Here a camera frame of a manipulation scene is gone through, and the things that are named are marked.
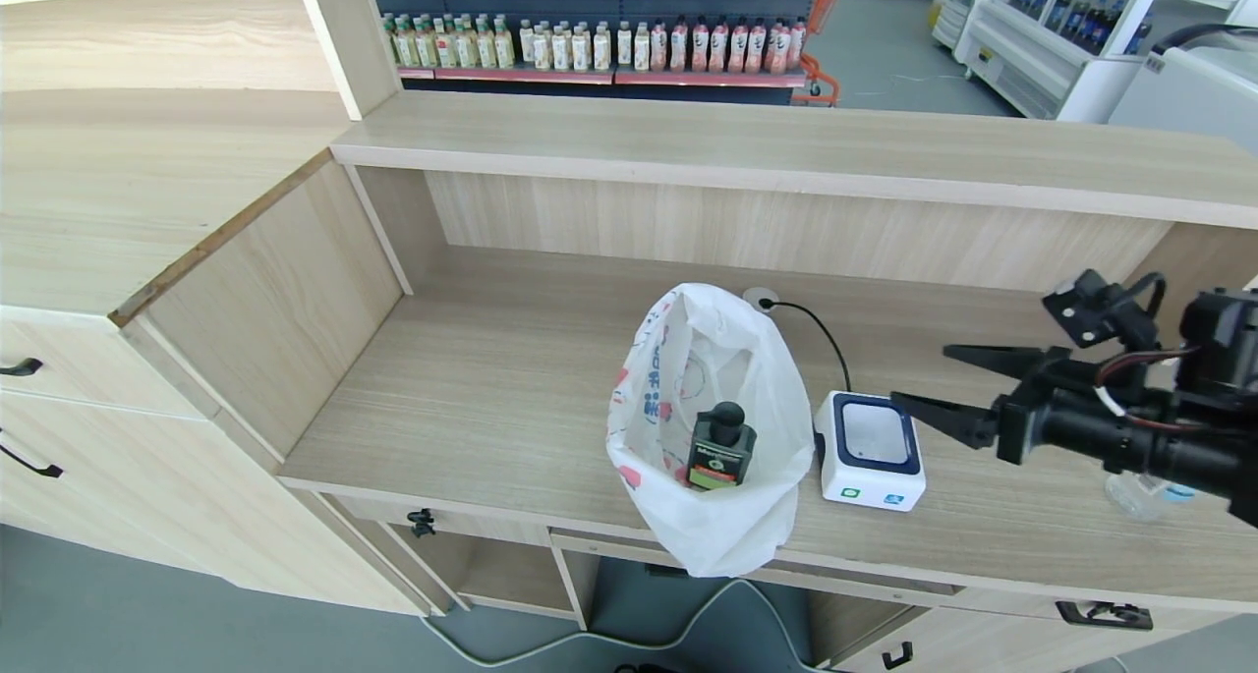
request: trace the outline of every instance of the wooden shelf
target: wooden shelf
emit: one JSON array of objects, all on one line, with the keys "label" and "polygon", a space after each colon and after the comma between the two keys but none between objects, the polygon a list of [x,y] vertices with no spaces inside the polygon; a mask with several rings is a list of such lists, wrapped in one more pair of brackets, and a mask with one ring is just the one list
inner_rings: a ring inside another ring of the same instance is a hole
[{"label": "wooden shelf", "polygon": [[555,556],[545,547],[477,538],[467,575],[455,590],[473,605],[576,618]]}]

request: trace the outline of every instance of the cable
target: cable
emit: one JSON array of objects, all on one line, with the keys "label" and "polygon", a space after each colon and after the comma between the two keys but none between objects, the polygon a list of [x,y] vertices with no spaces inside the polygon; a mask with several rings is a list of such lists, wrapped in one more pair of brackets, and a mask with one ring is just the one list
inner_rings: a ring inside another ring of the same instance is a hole
[{"label": "cable", "polygon": [[847,390],[852,392],[852,374],[848,372],[848,362],[843,359],[843,352],[839,351],[839,342],[834,341],[834,336],[825,328],[825,323],[821,322],[820,316],[813,314],[813,311],[803,304],[795,304],[795,302],[777,302],[769,299],[767,297],[760,298],[760,307],[762,307],[762,309],[772,309],[772,307],[791,307],[793,309],[799,309],[804,314],[811,316],[813,322],[816,322],[818,327],[825,332],[825,338],[830,340],[830,346],[834,347],[834,353],[839,356],[839,365],[843,367],[843,382],[847,385]]},{"label": "cable", "polygon": [[716,603],[716,600],[721,598],[721,595],[723,595],[725,592],[728,591],[730,587],[733,587],[736,585],[746,585],[746,586],[751,587],[751,591],[756,592],[756,596],[759,596],[760,600],[765,603],[765,605],[769,608],[769,611],[772,613],[774,619],[777,621],[777,628],[781,629],[782,638],[786,639],[786,647],[790,648],[790,653],[795,658],[795,662],[799,663],[800,668],[804,668],[804,670],[810,670],[810,672],[818,672],[818,673],[820,673],[823,670],[823,668],[813,668],[811,665],[805,665],[803,663],[803,660],[800,659],[799,652],[795,650],[794,642],[790,640],[790,633],[786,631],[786,623],[782,621],[781,614],[777,614],[777,609],[774,608],[774,603],[769,601],[769,598],[765,596],[765,592],[760,591],[760,587],[757,587],[756,585],[754,585],[754,584],[751,584],[751,582],[749,582],[746,580],[731,580],[731,581],[726,582],[720,590],[717,590],[712,596],[710,596],[707,599],[707,601],[704,601],[703,605],[699,606],[698,610],[694,611],[693,615],[691,615],[691,620],[688,620],[686,623],[686,626],[682,629],[682,633],[679,633],[678,637],[674,638],[673,640],[671,640],[668,643],[664,643],[664,644],[640,644],[640,643],[637,643],[637,642],[626,642],[626,640],[623,640],[623,639],[616,639],[614,637],[608,637],[608,635],[604,635],[604,634],[595,634],[595,633],[591,633],[591,631],[574,631],[571,634],[560,637],[560,638],[555,639],[554,642],[551,642],[548,644],[543,644],[543,645],[540,645],[537,648],[528,649],[528,650],[526,650],[523,653],[517,653],[515,655],[508,655],[507,658],[499,658],[498,660],[484,660],[484,659],[477,658],[476,655],[472,655],[470,653],[468,653],[467,650],[464,650],[463,647],[460,647],[453,638],[450,638],[448,634],[445,634],[445,631],[442,631],[440,629],[438,629],[435,624],[433,624],[431,621],[429,621],[429,619],[421,619],[421,621],[424,623],[424,626],[428,626],[429,631],[431,631],[433,634],[435,634],[437,638],[439,638],[443,642],[445,642],[445,645],[450,647],[450,649],[453,649],[454,653],[459,654],[459,657],[463,658],[463,660],[467,660],[468,663],[470,663],[473,665],[479,665],[481,668],[501,668],[503,665],[511,665],[512,663],[517,663],[517,662],[523,660],[526,658],[532,658],[532,657],[535,657],[535,655],[537,655],[537,654],[540,654],[542,652],[547,652],[547,650],[550,650],[552,648],[564,645],[567,642],[574,642],[576,639],[595,639],[595,640],[599,640],[599,642],[608,642],[608,643],[611,643],[611,644],[616,644],[616,645],[621,645],[621,647],[632,648],[632,649],[637,649],[637,650],[652,650],[652,652],[655,652],[655,650],[668,650],[668,649],[672,649],[672,648],[677,647],[683,640],[686,640],[686,637],[688,637],[691,634],[691,629],[694,628],[694,623],[697,620],[699,620],[699,616],[703,616],[704,611],[707,611],[708,608],[712,606],[712,604]]}]

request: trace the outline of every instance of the black cable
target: black cable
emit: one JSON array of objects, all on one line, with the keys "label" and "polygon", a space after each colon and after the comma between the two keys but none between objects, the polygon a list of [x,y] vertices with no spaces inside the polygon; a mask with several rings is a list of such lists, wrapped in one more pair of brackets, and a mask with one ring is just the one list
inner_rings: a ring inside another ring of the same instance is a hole
[{"label": "black cable", "polygon": [[795,304],[795,302],[775,302],[767,297],[760,298],[760,307],[762,307],[762,309],[772,309],[772,307],[791,307],[793,309],[799,309],[804,314],[811,316],[813,322],[816,322],[818,327],[825,332],[825,338],[830,340],[830,346],[834,347],[834,353],[838,355],[839,365],[843,367],[843,382],[847,385],[847,390],[852,392],[852,374],[848,372],[848,362],[843,359],[843,352],[839,351],[839,342],[834,341],[834,336],[825,328],[825,323],[821,322],[820,316],[813,314],[813,311],[803,304]]}]

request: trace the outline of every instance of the clear plastic bottle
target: clear plastic bottle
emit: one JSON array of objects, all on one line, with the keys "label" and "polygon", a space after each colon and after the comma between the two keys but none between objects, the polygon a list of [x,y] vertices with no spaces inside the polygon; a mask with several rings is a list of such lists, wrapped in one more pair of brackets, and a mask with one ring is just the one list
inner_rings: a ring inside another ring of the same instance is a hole
[{"label": "clear plastic bottle", "polygon": [[1157,521],[1175,503],[1190,501],[1196,492],[1147,474],[1111,474],[1105,493],[1123,513],[1136,521]]}]

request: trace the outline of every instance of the display refrigerator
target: display refrigerator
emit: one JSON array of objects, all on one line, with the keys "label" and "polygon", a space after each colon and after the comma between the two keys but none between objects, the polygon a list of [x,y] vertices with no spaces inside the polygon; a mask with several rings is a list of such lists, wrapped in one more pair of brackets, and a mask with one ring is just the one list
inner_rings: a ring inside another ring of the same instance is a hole
[{"label": "display refrigerator", "polygon": [[1103,123],[1152,43],[1198,24],[1258,24],[1258,0],[974,0],[952,55],[1028,118]]},{"label": "display refrigerator", "polygon": [[971,6],[974,0],[944,0],[931,35],[949,49],[956,47]]}]

